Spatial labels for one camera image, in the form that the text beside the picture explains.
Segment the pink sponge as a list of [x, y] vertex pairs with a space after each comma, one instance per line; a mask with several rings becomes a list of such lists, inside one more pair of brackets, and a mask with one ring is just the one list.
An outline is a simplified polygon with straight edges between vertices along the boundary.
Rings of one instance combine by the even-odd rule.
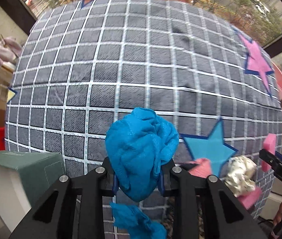
[[259, 187], [253, 192], [248, 193], [247, 195], [242, 195], [238, 197], [238, 201], [245, 207], [246, 210], [249, 210], [259, 199], [262, 194], [262, 190]]
[[[263, 142], [263, 149], [267, 150], [269, 153], [275, 155], [276, 151], [276, 134], [268, 134]], [[261, 163], [262, 171], [265, 173], [271, 169], [271, 166], [267, 164], [264, 160]]]

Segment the pink plastic basin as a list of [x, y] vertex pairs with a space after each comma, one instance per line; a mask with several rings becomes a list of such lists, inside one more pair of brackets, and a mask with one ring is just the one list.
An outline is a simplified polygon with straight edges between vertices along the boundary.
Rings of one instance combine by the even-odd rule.
[[273, 64], [275, 78], [278, 86], [279, 99], [282, 100], [282, 72], [274, 62], [272, 64]]

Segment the cream polka dot scrunchie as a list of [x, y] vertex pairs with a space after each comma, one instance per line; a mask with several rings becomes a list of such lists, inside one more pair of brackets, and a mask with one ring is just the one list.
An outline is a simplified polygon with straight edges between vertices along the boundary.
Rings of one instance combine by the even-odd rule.
[[235, 197], [247, 196], [256, 190], [255, 181], [252, 179], [256, 169], [257, 165], [243, 155], [231, 160], [224, 183]]

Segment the green white storage box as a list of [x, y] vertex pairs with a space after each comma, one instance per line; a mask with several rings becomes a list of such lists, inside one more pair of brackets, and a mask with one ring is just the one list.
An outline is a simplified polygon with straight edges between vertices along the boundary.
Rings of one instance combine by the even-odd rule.
[[0, 217], [9, 231], [65, 173], [60, 153], [0, 151]]

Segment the blue cloth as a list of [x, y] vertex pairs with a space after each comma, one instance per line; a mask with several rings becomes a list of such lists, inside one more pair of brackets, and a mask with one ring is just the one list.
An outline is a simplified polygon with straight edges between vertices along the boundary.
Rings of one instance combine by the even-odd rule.
[[161, 166], [172, 159], [178, 145], [174, 125], [155, 111], [141, 107], [114, 122], [105, 139], [119, 186], [135, 202], [154, 191]]
[[114, 226], [126, 230], [130, 238], [162, 238], [167, 237], [165, 227], [152, 221], [137, 206], [110, 203]]

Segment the grey checked star blanket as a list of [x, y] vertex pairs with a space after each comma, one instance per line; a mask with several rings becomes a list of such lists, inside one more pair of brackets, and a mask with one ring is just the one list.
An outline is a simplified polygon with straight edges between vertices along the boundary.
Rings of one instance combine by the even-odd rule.
[[[151, 109], [178, 132], [176, 166], [207, 158], [225, 184], [234, 157], [257, 165], [252, 179], [262, 194], [247, 210], [257, 223], [274, 178], [272, 169], [262, 171], [259, 152], [270, 133], [276, 151], [282, 146], [278, 86], [265, 51], [214, 14], [164, 0], [58, 7], [34, 25], [12, 88], [7, 151], [60, 153], [64, 175], [83, 176], [108, 158], [114, 122], [137, 107]], [[103, 198], [104, 238], [130, 238], [113, 225], [112, 202], [137, 206], [172, 237], [174, 197], [163, 197], [158, 183], [140, 202], [119, 181], [116, 195]]]

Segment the pink black knitted sock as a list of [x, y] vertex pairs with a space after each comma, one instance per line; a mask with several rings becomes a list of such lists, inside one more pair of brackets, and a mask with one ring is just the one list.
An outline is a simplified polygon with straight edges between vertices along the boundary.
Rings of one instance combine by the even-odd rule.
[[207, 158], [199, 158], [180, 165], [182, 169], [188, 171], [191, 175], [201, 178], [207, 178], [212, 175], [211, 162]]

